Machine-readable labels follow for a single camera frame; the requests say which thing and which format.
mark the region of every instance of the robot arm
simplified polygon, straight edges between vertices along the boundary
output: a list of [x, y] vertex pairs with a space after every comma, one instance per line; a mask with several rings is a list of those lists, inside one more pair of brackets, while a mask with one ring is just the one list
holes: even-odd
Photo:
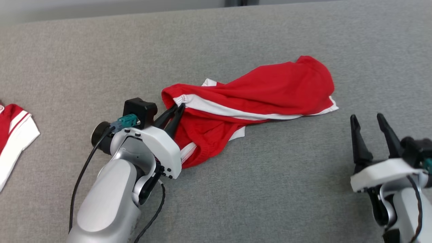
[[124, 115], [140, 118], [137, 126], [102, 137], [110, 127], [103, 122], [93, 132], [92, 144], [95, 146], [101, 139], [98, 148], [112, 158], [84, 199], [68, 243], [130, 241], [141, 215], [138, 207], [146, 202], [159, 178], [176, 179], [180, 174], [180, 149], [173, 137], [184, 105], [169, 109], [155, 122], [149, 118], [157, 113], [154, 109], [154, 103], [139, 98], [128, 100]]
[[428, 242], [432, 239], [432, 205], [422, 188], [432, 186], [428, 160], [432, 141], [399, 141], [382, 114], [377, 115], [390, 152], [387, 160], [373, 160], [360, 134], [355, 115], [351, 116], [353, 157], [351, 176], [354, 192], [368, 193], [375, 221], [384, 228], [386, 243]]

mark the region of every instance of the black cable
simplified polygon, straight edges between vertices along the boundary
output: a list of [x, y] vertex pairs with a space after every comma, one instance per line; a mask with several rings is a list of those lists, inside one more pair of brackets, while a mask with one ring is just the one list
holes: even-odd
[[78, 179], [76, 180], [75, 187], [73, 188], [73, 192], [72, 192], [72, 198], [71, 198], [71, 200], [70, 200], [70, 212], [69, 212], [69, 233], [70, 233], [70, 230], [72, 229], [72, 223], [73, 223], [73, 205], [75, 204], [76, 191], [78, 190], [78, 185], [79, 185], [79, 183], [80, 183], [80, 181], [81, 181], [81, 178], [83, 177], [84, 172], [86, 171], [87, 166], [89, 165], [89, 162], [90, 162], [90, 160], [91, 160], [92, 157], [93, 157], [93, 154], [95, 154], [96, 150], [98, 149], [99, 144], [101, 143], [102, 139], [104, 139], [104, 138], [105, 138], [108, 134], [110, 134], [114, 129], [115, 129], [115, 127], [112, 127], [112, 128], [108, 129], [107, 131], [105, 131], [105, 132], [102, 134], [101, 138], [100, 138], [99, 141], [96, 143], [96, 145], [93, 147], [93, 150], [90, 152], [89, 157], [87, 158], [86, 163], [84, 164], [84, 166], [83, 166], [83, 168], [82, 168], [82, 170], [81, 170], [81, 173], [79, 174]]
[[416, 241], [417, 237], [419, 236], [420, 231], [422, 230], [422, 226], [423, 226], [422, 199], [420, 198], [420, 192], [419, 192], [419, 189], [417, 188], [417, 185], [414, 182], [414, 180], [410, 176], [407, 176], [407, 178], [410, 181], [411, 185], [413, 186], [414, 191], [416, 192], [417, 206], [419, 208], [419, 218], [418, 218], [416, 233], [414, 234], [414, 236], [410, 240], [410, 243], [414, 243]]
[[144, 227], [144, 229], [137, 236], [137, 238], [135, 239], [134, 243], [138, 243], [138, 241], [140, 240], [141, 236], [143, 236], [143, 234], [146, 232], [146, 230], [148, 228], [150, 228], [150, 226], [152, 225], [153, 221], [158, 217], [160, 211], [162, 210], [162, 206], [163, 206], [163, 204], [165, 202], [165, 187], [164, 187], [163, 183], [161, 183], [161, 186], [162, 186], [162, 201], [161, 201], [161, 204], [159, 205], [158, 210], [156, 211], [155, 215], [152, 217], [152, 219], [150, 220], [150, 222]]

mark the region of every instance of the red garment with white stripe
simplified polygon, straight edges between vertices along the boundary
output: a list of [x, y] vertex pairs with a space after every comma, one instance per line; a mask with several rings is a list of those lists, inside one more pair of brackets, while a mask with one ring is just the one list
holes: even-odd
[[40, 134], [31, 116], [15, 104], [0, 105], [0, 192], [21, 152]]
[[258, 67], [228, 83], [207, 79], [202, 86], [175, 84], [162, 91], [166, 107], [186, 104], [175, 136], [183, 168], [219, 154], [244, 126], [270, 119], [321, 115], [338, 107], [328, 69], [309, 56], [295, 63]]

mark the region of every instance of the red fabric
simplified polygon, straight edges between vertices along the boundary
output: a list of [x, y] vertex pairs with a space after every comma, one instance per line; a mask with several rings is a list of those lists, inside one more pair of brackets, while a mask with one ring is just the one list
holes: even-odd
[[0, 153], [9, 139], [10, 123], [21, 111], [22, 108], [15, 104], [0, 106]]
[[[312, 115], [333, 105], [329, 96], [334, 91], [330, 72], [319, 61], [301, 56], [295, 63], [258, 67], [248, 74], [217, 86], [175, 84], [162, 91], [166, 107], [173, 98], [196, 94], [223, 106], [258, 114]], [[198, 165], [219, 154], [232, 134], [242, 126], [268, 120], [251, 121], [215, 115], [186, 108], [175, 141], [183, 148], [192, 141], [194, 154], [183, 168]]]

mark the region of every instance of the gray tablecloth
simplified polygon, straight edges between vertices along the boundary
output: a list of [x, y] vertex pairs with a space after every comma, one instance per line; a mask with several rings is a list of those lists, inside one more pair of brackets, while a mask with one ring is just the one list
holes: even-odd
[[[368, 196], [351, 191], [349, 116], [377, 158], [388, 155], [377, 112], [400, 138], [432, 137], [431, 13], [429, 0], [362, 0], [2, 29], [0, 99], [31, 112], [41, 135], [0, 194], [0, 242], [65, 241], [92, 130], [121, 116], [125, 100], [155, 102], [161, 113], [164, 87], [229, 82], [300, 55], [328, 67], [340, 110], [247, 127], [220, 155], [165, 179], [165, 205], [142, 241], [381, 242]], [[109, 159], [94, 156], [75, 212]], [[139, 228], [160, 200], [156, 187]]]

